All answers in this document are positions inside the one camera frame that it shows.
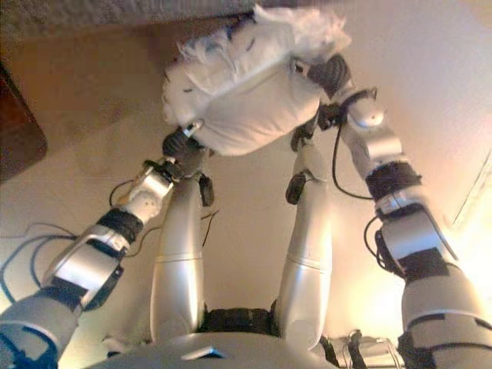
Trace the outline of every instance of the wire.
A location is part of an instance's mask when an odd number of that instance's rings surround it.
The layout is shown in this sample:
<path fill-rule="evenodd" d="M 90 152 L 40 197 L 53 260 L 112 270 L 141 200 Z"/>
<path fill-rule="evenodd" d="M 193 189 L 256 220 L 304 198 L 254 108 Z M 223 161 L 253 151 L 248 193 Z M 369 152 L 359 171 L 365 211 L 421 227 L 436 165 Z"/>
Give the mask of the wire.
<path fill-rule="evenodd" d="M 331 161 L 331 177 L 333 178 L 333 183 L 335 184 L 335 187 L 340 192 L 343 192 L 344 194 L 350 196 L 351 198 L 358 198 L 360 200 L 373 200 L 373 198 L 368 197 L 368 196 L 360 196 L 359 194 L 353 194 L 352 192 L 349 192 L 349 191 L 343 189 L 338 184 L 338 180 L 337 180 L 337 153 L 338 153 L 338 143 L 340 142 L 340 135 L 341 135 L 341 125 L 338 125 L 337 137 L 335 138 L 335 145 L 333 147 L 333 159 Z"/>
<path fill-rule="evenodd" d="M 205 247 L 205 244 L 207 243 L 207 238 L 208 238 L 208 232 L 210 232 L 210 227 L 212 226 L 212 221 L 214 220 L 215 218 L 215 215 L 217 215 L 217 213 L 219 212 L 220 210 L 217 210 L 215 213 L 212 213 L 210 215 L 207 216 L 210 217 L 210 221 L 208 221 L 208 227 L 207 227 L 207 233 L 205 233 L 205 238 L 203 240 L 203 243 L 201 244 L 201 248 L 204 248 Z"/>
<path fill-rule="evenodd" d="M 56 225 L 56 224 L 52 224 L 52 223 L 45 223 L 43 221 L 36 221 L 35 223 L 31 223 L 24 231 L 23 234 L 17 234 L 17 235 L 13 235 L 13 236 L 1 236 L 0 238 L 10 238 L 10 239 L 15 239 L 15 238 L 24 238 L 25 236 L 28 235 L 28 233 L 30 232 L 31 229 L 33 229 L 35 226 L 39 226 L 39 225 L 44 225 L 45 227 L 52 227 L 52 228 L 56 228 L 56 229 L 59 229 L 60 231 L 64 231 L 65 233 L 68 233 L 70 234 L 71 236 L 75 236 L 73 233 L 71 233 L 68 229 L 66 228 L 63 228 L 63 227 L 60 227 L 59 225 Z"/>
<path fill-rule="evenodd" d="M 0 268 L 0 287 L 2 288 L 3 293 L 5 294 L 5 296 L 10 301 L 11 304 L 14 304 L 16 302 L 16 300 L 14 299 L 14 297 L 12 296 L 12 294 L 10 293 L 10 290 L 8 289 L 8 286 L 5 283 L 5 269 L 12 262 L 12 260 L 18 255 L 18 253 L 21 252 L 28 244 L 31 244 L 31 243 L 36 242 L 38 240 L 42 240 L 45 237 L 46 236 L 38 236 L 38 237 L 34 237 L 34 238 L 31 238 L 31 239 L 29 239 L 27 241 L 22 242 L 14 250 L 14 252 L 12 252 L 8 256 L 7 260 L 5 260 L 5 262 L 3 263 L 2 267 Z"/>
<path fill-rule="evenodd" d="M 219 210 L 215 211 L 214 213 L 211 213 L 211 214 L 208 214 L 208 215 L 205 215 L 203 217 L 201 217 L 200 219 L 201 220 L 204 220 L 204 219 L 208 219 L 210 218 L 210 221 L 208 222 L 208 228 L 207 228 L 207 233 L 205 234 L 205 238 L 203 240 L 203 243 L 201 244 L 201 247 L 203 248 L 205 246 L 205 243 L 207 242 L 207 237 L 208 237 L 208 233 L 210 232 L 210 227 L 211 227 L 211 223 L 212 221 L 214 220 L 214 216 L 219 212 Z M 153 227 L 153 228 L 150 228 L 148 231 L 146 231 L 144 233 L 143 236 L 141 236 L 141 240 L 140 242 L 138 243 L 138 249 L 135 253 L 133 254 L 129 254 L 129 255 L 126 255 L 125 258 L 134 258 L 135 256 L 137 256 L 138 254 L 140 254 L 140 251 L 142 249 L 142 245 L 144 244 L 144 240 L 146 239 L 146 237 L 148 236 L 149 233 L 153 232 L 153 231 L 157 231 L 158 229 L 162 229 L 162 227 Z"/>
<path fill-rule="evenodd" d="M 46 239 L 43 240 L 40 244 L 36 246 L 34 251 L 32 252 L 31 255 L 31 260 L 29 262 L 29 272 L 31 274 L 32 280 L 38 286 L 41 288 L 41 282 L 38 279 L 38 276 L 36 275 L 36 258 L 38 257 L 39 251 L 49 242 L 54 241 L 54 240 L 75 240 L 77 236 L 65 236 L 63 234 L 50 234 L 46 236 Z"/>
<path fill-rule="evenodd" d="M 366 224 L 366 227 L 364 228 L 364 244 L 366 246 L 366 249 L 368 249 L 372 256 L 374 256 L 375 258 L 377 258 L 377 252 L 374 252 L 371 246 L 369 246 L 369 242 L 367 241 L 367 232 L 369 231 L 369 227 L 371 226 L 371 224 L 373 224 L 376 219 L 377 216 L 369 220 L 369 222 Z"/>
<path fill-rule="evenodd" d="M 141 247 L 144 244 L 144 240 L 146 239 L 146 237 L 148 236 L 148 234 L 151 233 L 151 232 L 153 232 L 153 231 L 157 231 L 158 229 L 162 229 L 162 227 L 153 227 L 153 228 L 150 228 L 148 231 L 146 231 L 144 233 L 144 235 L 141 236 L 140 242 L 138 243 L 138 249 L 137 249 L 137 251 L 135 253 L 133 253 L 133 254 L 126 255 L 125 258 L 134 258 L 138 254 L 140 254 Z"/>
<path fill-rule="evenodd" d="M 369 231 L 369 227 L 371 226 L 371 224 L 374 223 L 374 221 L 377 219 L 377 216 L 375 216 L 374 218 L 372 218 L 371 220 L 369 220 L 369 222 L 366 224 L 366 227 L 364 228 L 364 244 L 366 246 L 366 249 L 369 250 L 369 252 L 376 258 L 376 262 L 377 262 L 377 265 L 379 265 L 379 267 L 385 271 L 389 271 L 391 272 L 391 270 L 386 266 L 386 264 L 384 263 L 384 260 L 383 258 L 381 257 L 381 253 L 379 252 L 379 249 L 377 249 L 375 252 L 374 250 L 371 248 L 371 246 L 369 246 L 369 242 L 367 240 L 367 232 Z"/>
<path fill-rule="evenodd" d="M 108 199 L 108 202 L 109 202 L 109 207 L 112 208 L 113 207 L 113 195 L 115 194 L 115 192 L 122 186 L 124 185 L 127 185 L 128 183 L 130 182 L 133 182 L 133 179 L 128 179 L 127 181 L 123 181 L 122 183 L 119 183 L 117 185 L 115 185 L 113 187 L 113 189 L 111 190 L 111 192 L 109 193 L 109 199 Z"/>

